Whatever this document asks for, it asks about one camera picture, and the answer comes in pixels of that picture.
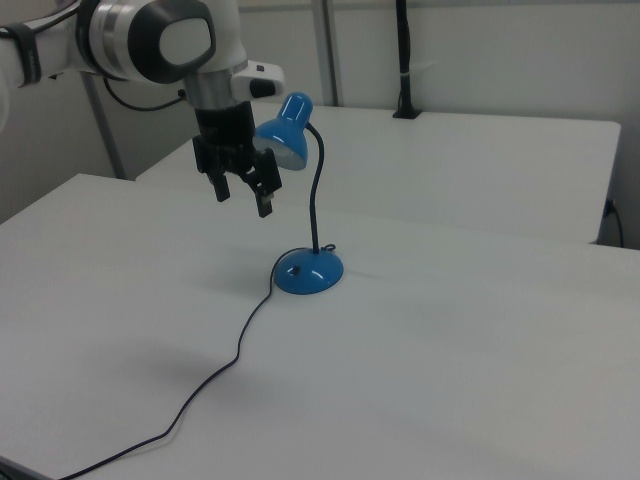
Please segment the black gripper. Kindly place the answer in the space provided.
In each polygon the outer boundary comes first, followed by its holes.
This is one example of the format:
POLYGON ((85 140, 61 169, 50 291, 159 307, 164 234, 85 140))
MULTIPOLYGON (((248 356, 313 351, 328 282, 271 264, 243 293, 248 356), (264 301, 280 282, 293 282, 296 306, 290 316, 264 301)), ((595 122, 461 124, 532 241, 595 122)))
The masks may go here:
POLYGON ((225 171, 241 175, 254 192, 258 215, 273 211, 274 193, 282 187, 274 152, 257 150, 252 105, 245 101, 221 110, 196 109, 199 134, 192 139, 196 166, 207 173, 218 202, 230 198, 225 171))

